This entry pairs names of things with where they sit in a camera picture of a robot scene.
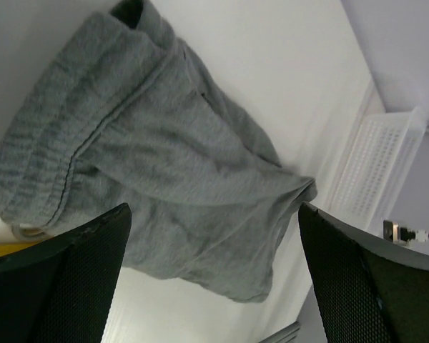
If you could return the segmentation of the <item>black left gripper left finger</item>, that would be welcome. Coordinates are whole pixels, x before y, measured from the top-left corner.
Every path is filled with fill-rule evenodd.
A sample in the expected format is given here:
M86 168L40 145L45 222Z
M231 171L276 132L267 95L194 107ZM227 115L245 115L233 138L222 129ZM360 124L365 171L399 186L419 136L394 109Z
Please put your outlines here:
M0 257L0 342L100 342L131 225L121 204Z

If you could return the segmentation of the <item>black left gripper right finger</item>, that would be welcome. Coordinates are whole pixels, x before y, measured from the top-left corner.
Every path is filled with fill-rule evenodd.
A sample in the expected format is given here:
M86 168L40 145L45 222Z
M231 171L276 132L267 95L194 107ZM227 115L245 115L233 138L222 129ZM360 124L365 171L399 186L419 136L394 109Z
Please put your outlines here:
M298 223L329 342L429 342L429 255L309 203Z

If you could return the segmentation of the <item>yellow shorts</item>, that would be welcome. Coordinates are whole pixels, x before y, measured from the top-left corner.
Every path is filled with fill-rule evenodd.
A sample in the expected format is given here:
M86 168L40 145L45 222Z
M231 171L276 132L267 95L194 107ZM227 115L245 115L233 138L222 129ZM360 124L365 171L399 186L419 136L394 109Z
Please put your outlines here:
M11 244L0 244L0 257L13 254L14 252L19 252L23 249L27 249L37 244L39 244L39 242L18 242Z

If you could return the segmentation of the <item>grey shorts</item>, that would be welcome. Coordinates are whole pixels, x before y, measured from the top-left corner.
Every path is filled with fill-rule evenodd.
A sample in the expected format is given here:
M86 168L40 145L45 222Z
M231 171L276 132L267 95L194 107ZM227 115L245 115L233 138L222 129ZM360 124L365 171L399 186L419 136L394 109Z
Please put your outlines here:
M126 267L236 302L265 301L315 180L216 85L149 1L94 13L0 142L0 218L61 234L126 203Z

